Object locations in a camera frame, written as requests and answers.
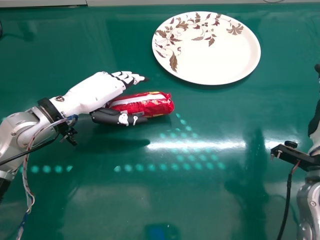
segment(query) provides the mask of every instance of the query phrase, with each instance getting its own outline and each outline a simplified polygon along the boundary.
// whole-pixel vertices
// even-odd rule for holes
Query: wrapped food package
[[[105,107],[138,117],[151,118],[170,114],[174,110],[174,103],[170,93],[151,91],[117,97]]]

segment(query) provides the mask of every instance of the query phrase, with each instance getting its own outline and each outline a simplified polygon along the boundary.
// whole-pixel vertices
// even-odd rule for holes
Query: plate
[[[169,73],[202,85],[241,80],[257,67],[261,56],[259,41],[247,26],[208,11],[170,17],[155,31],[152,50]]]

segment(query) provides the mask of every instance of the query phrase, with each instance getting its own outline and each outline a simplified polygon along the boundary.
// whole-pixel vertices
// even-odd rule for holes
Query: reflective table surface
[[[233,84],[202,86],[162,69],[153,33],[190,11],[247,25],[261,45],[255,71]],[[276,239],[292,166],[270,161],[270,149],[286,140],[304,152],[312,145],[319,11],[320,4],[1,9],[0,117],[64,95],[98,71],[147,76],[125,94],[162,91],[175,103],[171,115],[135,127],[82,116],[76,147],[55,142],[32,153],[36,202],[23,239]],[[284,240],[296,238],[304,176],[300,169],[293,176]],[[0,205],[0,239],[15,239],[25,210],[19,174]]]

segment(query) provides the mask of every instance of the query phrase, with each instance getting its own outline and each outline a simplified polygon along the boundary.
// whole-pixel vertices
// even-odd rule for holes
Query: cable
[[[1,21],[0,21],[0,38],[1,38],[1,36],[2,36],[2,33],[3,33],[2,23],[1,23]]]
[[[61,123],[64,123],[64,122],[67,122],[67,121],[71,121],[72,119],[77,119],[78,116],[77,115],[72,115],[72,116],[69,116],[67,118],[64,118],[64,119],[60,119],[58,121],[55,121],[54,123],[51,123],[50,125],[46,126],[46,127],[43,127],[41,128],[40,130],[38,130],[33,136],[32,138],[30,139],[29,143],[28,143],[28,146],[26,148],[27,151],[30,151],[32,149],[32,146],[37,138],[37,136],[44,130],[46,129],[50,129],[50,128],[53,128]],[[18,231],[18,234],[16,236],[16,240],[20,240],[21,237],[22,237],[22,234],[24,232],[24,228],[25,228],[25,223],[27,221],[27,218],[28,218],[28,215],[31,213],[31,210],[32,210],[32,206],[35,204],[36,202],[36,198],[35,198],[35,195],[31,192],[30,188],[29,188],[29,185],[28,185],[28,179],[27,179],[27,167],[28,167],[28,160],[29,160],[29,153],[27,153],[24,157],[24,160],[23,160],[23,169],[22,169],[22,182],[23,182],[23,187],[24,187],[24,190],[25,190],[25,196],[26,196],[26,205],[28,207],[28,209],[26,210],[25,214],[24,214],[24,217],[21,221],[21,224],[19,226],[19,231]]]
[[[42,148],[44,148],[45,146],[48,146],[49,144],[52,144],[52,143],[58,138],[58,136],[59,136],[59,133],[58,133],[53,139],[51,139],[51,140],[49,140],[49,141],[47,141],[47,142],[45,142],[45,143],[43,143],[43,144],[41,144],[41,145],[39,145],[39,146],[36,146],[36,147],[30,149],[29,151],[24,151],[24,152],[19,153],[19,154],[15,155],[15,156],[9,157],[8,159],[0,162],[0,166],[4,165],[4,164],[6,164],[6,163],[9,163],[9,162],[11,162],[11,161],[13,161],[13,160],[16,160],[16,159],[18,159],[18,158],[20,158],[20,157],[23,157],[24,155],[27,155],[27,154],[30,154],[30,153],[32,153],[32,152],[35,152],[35,151],[37,151],[37,150],[39,150],[39,149],[42,149]]]
[[[281,228],[280,228],[280,231],[279,231],[279,234],[278,234],[278,237],[276,238],[276,240],[281,240],[282,235],[285,230],[285,226],[286,226],[287,218],[288,218],[289,206],[290,206],[291,179],[292,179],[292,175],[297,170],[299,164],[300,164],[300,160],[296,163],[296,165],[293,166],[293,168],[291,169],[291,172],[288,175],[288,180],[286,182],[286,199],[285,199],[284,214],[283,214]]]

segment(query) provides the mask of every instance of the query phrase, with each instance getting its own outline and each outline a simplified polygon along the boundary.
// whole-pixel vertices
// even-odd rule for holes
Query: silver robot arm
[[[105,110],[104,105],[131,85],[146,80],[144,76],[129,71],[112,74],[97,72],[72,87],[63,96],[44,98],[38,101],[39,106],[5,118],[0,125],[0,202],[24,157],[20,156],[12,161],[8,159],[25,153],[34,134],[51,123],[80,114],[91,114],[95,123],[128,126],[145,122],[146,119],[143,117],[130,116],[111,109]],[[75,145],[73,135],[76,131],[71,127],[72,124],[73,122],[63,122],[56,127],[43,130],[36,138],[34,146],[42,144],[57,132]]]

